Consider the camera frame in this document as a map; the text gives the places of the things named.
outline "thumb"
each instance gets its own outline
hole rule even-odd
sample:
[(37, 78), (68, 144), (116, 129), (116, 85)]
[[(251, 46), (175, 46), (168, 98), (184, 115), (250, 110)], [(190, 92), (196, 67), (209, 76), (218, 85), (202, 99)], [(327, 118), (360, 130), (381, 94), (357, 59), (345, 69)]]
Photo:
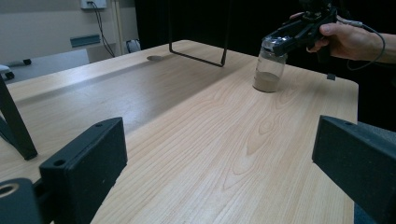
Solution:
[(320, 33), (323, 35), (334, 35), (336, 34), (336, 27), (334, 25), (337, 25), (336, 23), (327, 23), (323, 24), (319, 27)]
[(323, 24), (319, 27), (319, 31), (321, 34), (328, 36), (328, 35), (339, 35), (339, 36), (344, 36), (348, 35), (350, 32), (352, 32), (351, 29), (354, 29), (353, 26), (347, 26), (343, 24), (338, 24), (338, 23), (327, 23)]

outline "light wood tabletop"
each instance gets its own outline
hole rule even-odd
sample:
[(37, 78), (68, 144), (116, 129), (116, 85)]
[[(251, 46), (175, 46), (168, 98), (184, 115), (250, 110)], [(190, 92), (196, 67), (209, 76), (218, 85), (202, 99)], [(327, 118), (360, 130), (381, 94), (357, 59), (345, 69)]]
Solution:
[[(188, 40), (174, 49), (222, 53)], [(0, 181), (37, 181), (56, 151), (122, 117), (128, 164), (92, 223), (353, 223), (353, 202), (311, 155), (320, 115), (357, 122), (358, 85), (287, 65), (264, 93), (256, 63), (228, 50), (216, 67), (165, 45), (9, 84), (38, 156), (0, 139)]]

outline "white wall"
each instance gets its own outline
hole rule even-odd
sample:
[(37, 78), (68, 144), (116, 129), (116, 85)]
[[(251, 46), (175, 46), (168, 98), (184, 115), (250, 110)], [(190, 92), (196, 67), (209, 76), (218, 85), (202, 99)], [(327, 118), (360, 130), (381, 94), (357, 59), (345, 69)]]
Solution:
[[(106, 40), (116, 55), (124, 37), (137, 38), (134, 0), (106, 0), (100, 10)], [(116, 15), (116, 3), (122, 16), (122, 34)], [(96, 15), (81, 9), (79, 0), (0, 0), (0, 63), (31, 59), (81, 48), (103, 48), (103, 44), (72, 48), (71, 37), (100, 35)]]

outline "black curtain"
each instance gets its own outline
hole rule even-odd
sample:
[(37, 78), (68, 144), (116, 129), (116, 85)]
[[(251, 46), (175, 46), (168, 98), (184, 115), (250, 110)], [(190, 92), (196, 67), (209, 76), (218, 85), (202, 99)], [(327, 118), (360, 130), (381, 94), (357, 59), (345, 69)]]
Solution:
[[(230, 0), (171, 0), (174, 40), (190, 39), (223, 47)], [(380, 33), (396, 34), (393, 13), (396, 1), (344, 0), (354, 20)], [(140, 45), (148, 49), (168, 43), (168, 0), (135, 0)], [(339, 1), (333, 4), (340, 7)], [(229, 49), (257, 56), (262, 38), (302, 11), (298, 0), (233, 0)], [(319, 64), (305, 48), (289, 53), (288, 64), (320, 73), (333, 73), (357, 82), (359, 121), (396, 132), (396, 71), (372, 64), (358, 71), (347, 69), (347, 60), (332, 58)], [(351, 62), (360, 66), (365, 62)]]

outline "power strip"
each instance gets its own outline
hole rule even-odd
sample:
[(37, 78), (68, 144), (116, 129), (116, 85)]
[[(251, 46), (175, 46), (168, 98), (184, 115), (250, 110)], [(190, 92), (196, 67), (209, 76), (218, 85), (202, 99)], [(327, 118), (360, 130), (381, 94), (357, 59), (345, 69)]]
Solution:
[(80, 0), (82, 9), (93, 8), (93, 3), (97, 8), (106, 8), (107, 2), (106, 0)]

